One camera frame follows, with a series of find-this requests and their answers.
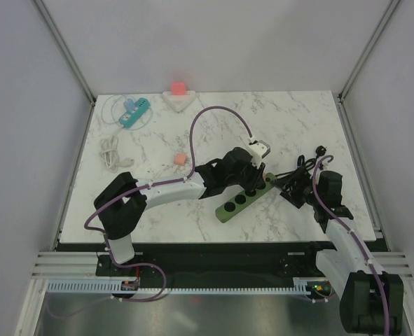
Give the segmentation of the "green power strip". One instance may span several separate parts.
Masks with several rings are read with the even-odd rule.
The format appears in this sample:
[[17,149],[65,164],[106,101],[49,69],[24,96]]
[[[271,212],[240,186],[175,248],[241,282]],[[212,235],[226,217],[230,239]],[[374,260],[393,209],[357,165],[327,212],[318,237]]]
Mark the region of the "green power strip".
[[250,205],[252,205],[256,200],[260,199],[266,193],[268,193],[272,188],[272,182],[277,179],[276,175],[272,173],[267,173],[264,178],[264,184],[254,191],[243,190],[236,194],[234,197],[229,199],[227,202],[219,206],[215,210],[216,218],[221,223],[226,223],[230,219],[236,217],[239,213],[244,211]]

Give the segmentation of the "orange plug adapter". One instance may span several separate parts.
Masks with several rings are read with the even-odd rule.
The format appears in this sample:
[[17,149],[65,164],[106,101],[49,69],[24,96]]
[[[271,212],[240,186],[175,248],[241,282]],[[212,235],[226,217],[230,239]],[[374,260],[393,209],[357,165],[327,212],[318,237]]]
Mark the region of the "orange plug adapter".
[[185,153],[177,153],[174,156],[174,164],[178,166],[184,166],[187,161],[187,155]]

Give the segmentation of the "white triangular socket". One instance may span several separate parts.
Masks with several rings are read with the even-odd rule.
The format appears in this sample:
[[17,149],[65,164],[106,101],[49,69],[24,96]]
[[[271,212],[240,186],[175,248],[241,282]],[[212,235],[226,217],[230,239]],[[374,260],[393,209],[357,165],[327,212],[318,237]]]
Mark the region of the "white triangular socket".
[[190,106],[198,97],[198,94],[193,90],[189,90],[183,95],[175,95],[170,91],[165,91],[161,94],[161,97],[173,111],[178,113]]

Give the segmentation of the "red plug adapter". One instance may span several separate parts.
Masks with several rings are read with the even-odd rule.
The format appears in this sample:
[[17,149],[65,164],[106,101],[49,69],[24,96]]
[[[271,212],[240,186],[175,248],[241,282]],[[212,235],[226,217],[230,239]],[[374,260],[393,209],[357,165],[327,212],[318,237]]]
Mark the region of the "red plug adapter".
[[185,82],[174,81],[170,84],[170,93],[174,96],[186,95],[186,84]]

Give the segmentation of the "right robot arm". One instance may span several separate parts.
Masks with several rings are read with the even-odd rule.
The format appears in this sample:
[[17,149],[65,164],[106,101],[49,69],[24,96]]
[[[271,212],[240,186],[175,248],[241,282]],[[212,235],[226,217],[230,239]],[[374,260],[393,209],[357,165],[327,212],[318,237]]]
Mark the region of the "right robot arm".
[[343,204],[343,178],[321,171],[318,180],[303,167],[273,185],[296,208],[308,204],[314,220],[334,245],[303,258],[308,274],[323,273],[340,300],[341,323],[347,333],[399,335],[403,326],[403,281],[375,260],[359,236],[354,216]]

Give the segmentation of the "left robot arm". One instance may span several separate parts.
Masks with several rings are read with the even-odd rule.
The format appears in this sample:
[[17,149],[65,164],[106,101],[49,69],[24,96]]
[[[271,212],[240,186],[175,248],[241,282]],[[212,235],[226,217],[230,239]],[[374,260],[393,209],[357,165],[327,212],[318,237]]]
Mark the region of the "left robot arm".
[[263,159],[269,152],[259,142],[246,149],[235,147],[223,158],[195,167],[187,177],[152,181],[135,179],[129,172],[117,175],[94,201],[112,267],[121,275],[134,272],[131,234],[145,211],[175,201],[215,197],[231,186],[253,192],[265,182]]

